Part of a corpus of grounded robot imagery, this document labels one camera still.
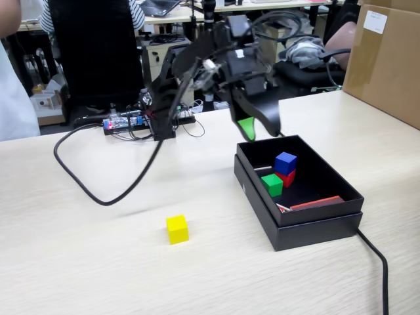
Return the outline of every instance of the red cube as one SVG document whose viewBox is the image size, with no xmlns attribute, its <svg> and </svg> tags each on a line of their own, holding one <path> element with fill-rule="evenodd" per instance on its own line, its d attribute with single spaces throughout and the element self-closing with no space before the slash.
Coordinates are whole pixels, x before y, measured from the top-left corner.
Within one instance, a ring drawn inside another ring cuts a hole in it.
<svg viewBox="0 0 420 315">
<path fill-rule="evenodd" d="M 295 180 L 296 169 L 293 170 L 288 176 L 275 172 L 275 174 L 283 181 L 283 187 L 289 188 L 291 183 Z"/>
</svg>

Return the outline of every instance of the office chair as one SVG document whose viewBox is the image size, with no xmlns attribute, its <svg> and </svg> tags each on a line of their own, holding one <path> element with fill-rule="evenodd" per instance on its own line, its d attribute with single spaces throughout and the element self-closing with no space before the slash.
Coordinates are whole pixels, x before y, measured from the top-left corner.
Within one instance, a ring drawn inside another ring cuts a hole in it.
<svg viewBox="0 0 420 315">
<path fill-rule="evenodd" d="M 71 107 L 136 102 L 144 83 L 129 1 L 48 1 Z"/>
<path fill-rule="evenodd" d="M 338 86 L 343 85 L 346 75 L 345 70 L 347 68 L 346 61 L 348 61 L 351 48 L 337 49 L 337 37 L 340 36 L 338 32 L 342 32 L 346 28 L 355 28 L 359 13 L 360 6 L 357 5 L 357 0 L 346 0 L 331 28 L 326 32 L 324 45 L 327 52 L 320 58 L 324 62 L 328 62 L 331 57 L 337 56 L 337 61 L 340 60 L 340 66 L 332 66 L 328 74 L 328 68 L 319 68 L 316 70 L 300 69 L 298 64 L 292 62 L 278 62 L 273 66 L 277 84 L 295 96 L 320 93 L 324 90 L 323 88 L 334 86 L 334 83 Z"/>
</svg>

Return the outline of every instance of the person's arm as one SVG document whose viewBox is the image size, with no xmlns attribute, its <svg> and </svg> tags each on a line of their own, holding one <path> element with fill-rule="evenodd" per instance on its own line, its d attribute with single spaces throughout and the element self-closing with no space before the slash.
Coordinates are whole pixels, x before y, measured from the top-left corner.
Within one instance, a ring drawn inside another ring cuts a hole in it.
<svg viewBox="0 0 420 315">
<path fill-rule="evenodd" d="M 44 10 L 41 15 L 41 27 L 47 33 L 54 33 L 53 20 L 51 19 L 50 6 L 47 0 L 44 0 Z"/>
<path fill-rule="evenodd" d="M 20 0 L 0 0 L 0 38 L 16 33 L 20 23 Z"/>
<path fill-rule="evenodd" d="M 133 18 L 134 31 L 138 31 L 144 25 L 144 12 L 136 0 L 129 0 L 131 17 Z"/>
</svg>

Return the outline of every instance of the person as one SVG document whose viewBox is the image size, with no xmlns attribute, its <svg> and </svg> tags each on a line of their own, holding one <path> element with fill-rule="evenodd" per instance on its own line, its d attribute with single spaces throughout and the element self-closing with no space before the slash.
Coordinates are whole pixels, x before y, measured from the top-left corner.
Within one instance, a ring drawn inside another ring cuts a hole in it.
<svg viewBox="0 0 420 315">
<path fill-rule="evenodd" d="M 134 31 L 138 31 L 144 25 L 144 13 L 136 0 L 128 0 L 131 11 L 131 18 L 133 19 Z M 41 27 L 47 33 L 54 33 L 54 25 L 51 20 L 50 7 L 48 0 L 44 0 L 44 11 L 41 16 Z"/>
<path fill-rule="evenodd" d="M 0 38 L 19 29 L 19 0 L 0 0 Z M 39 136 L 38 120 L 24 87 L 0 42 L 0 141 Z"/>
</svg>

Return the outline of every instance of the white table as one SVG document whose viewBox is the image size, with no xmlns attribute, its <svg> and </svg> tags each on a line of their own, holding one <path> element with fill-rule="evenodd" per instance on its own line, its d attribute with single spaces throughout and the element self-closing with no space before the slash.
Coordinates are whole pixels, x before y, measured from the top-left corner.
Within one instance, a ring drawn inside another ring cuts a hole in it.
<svg viewBox="0 0 420 315">
<path fill-rule="evenodd" d="M 192 15 L 191 8 L 177 6 L 163 18 L 152 18 L 151 16 L 146 16 L 146 18 L 144 19 L 144 23 L 145 24 L 166 24 L 166 23 L 190 22 L 191 15 Z M 194 15 L 196 16 L 197 22 L 204 21 L 203 13 L 200 13 L 195 10 Z M 18 32 L 40 31 L 40 30 L 42 30 L 42 28 L 41 28 L 41 24 L 38 21 L 22 22 L 22 24 L 19 27 Z"/>
<path fill-rule="evenodd" d="M 361 230 L 388 259 L 391 314 L 420 309 L 420 131 L 334 92 L 280 102 L 297 133 L 364 197 Z M 0 143 L 0 314 L 381 314 L 380 260 L 355 236 L 274 252 L 234 175 L 227 110 L 182 128 L 123 201 L 91 201 L 53 157 L 62 135 Z M 195 134 L 200 126 L 186 128 Z M 259 138 L 268 135 L 257 126 Z M 154 146 L 100 129 L 65 163 L 109 200 Z M 190 241 L 169 245 L 184 214 Z"/>
<path fill-rule="evenodd" d="M 310 2 L 308 0 L 294 0 L 286 2 L 273 2 L 273 3 L 252 3 L 249 0 L 242 5 L 229 5 L 227 7 L 216 7 L 215 12 L 233 12 L 233 11 L 253 11 L 253 10 L 269 10 L 269 9 L 290 9 L 311 7 L 320 5 L 330 5 L 331 1 Z M 201 2 L 194 3 L 194 6 L 202 9 Z"/>
</svg>

